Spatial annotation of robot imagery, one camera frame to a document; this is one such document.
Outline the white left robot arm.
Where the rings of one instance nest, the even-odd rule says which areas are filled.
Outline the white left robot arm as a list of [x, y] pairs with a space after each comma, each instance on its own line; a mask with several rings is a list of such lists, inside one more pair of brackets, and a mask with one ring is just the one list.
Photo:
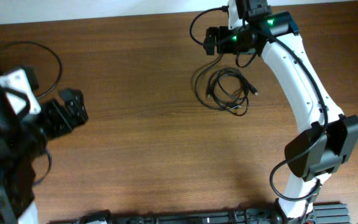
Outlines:
[[48, 141], [85, 124], [88, 115], [80, 90], [59, 92], [64, 105], [52, 99], [30, 114], [29, 97], [0, 86], [0, 223], [17, 223], [34, 202], [32, 162], [47, 153]]

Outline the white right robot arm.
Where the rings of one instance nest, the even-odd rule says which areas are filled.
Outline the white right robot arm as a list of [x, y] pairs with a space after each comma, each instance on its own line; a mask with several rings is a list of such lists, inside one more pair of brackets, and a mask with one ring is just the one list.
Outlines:
[[250, 209], [248, 223], [348, 223], [341, 203], [318, 205], [323, 184], [346, 163], [358, 140], [358, 117], [346, 116], [310, 63], [299, 28], [287, 11], [267, 1], [229, 1], [226, 26], [210, 27], [208, 55], [261, 57], [276, 76], [295, 116], [298, 136], [285, 147], [290, 177], [271, 210]]

